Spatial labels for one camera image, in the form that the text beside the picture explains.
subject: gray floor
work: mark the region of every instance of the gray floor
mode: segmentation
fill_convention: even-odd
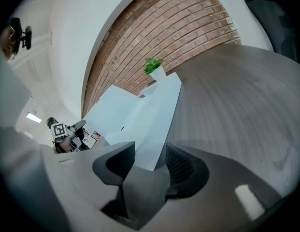
[[[226,44],[174,71],[182,87],[167,141],[237,160],[281,196],[289,194],[300,178],[300,65]],[[147,222],[164,204],[164,162],[165,150],[154,172],[129,173],[124,194],[131,219]]]

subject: brick wall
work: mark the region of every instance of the brick wall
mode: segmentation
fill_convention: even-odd
[[[221,43],[241,41],[219,0],[134,0],[97,52],[83,115],[111,84],[136,94],[152,82],[143,73],[144,58],[164,58],[167,72]]]

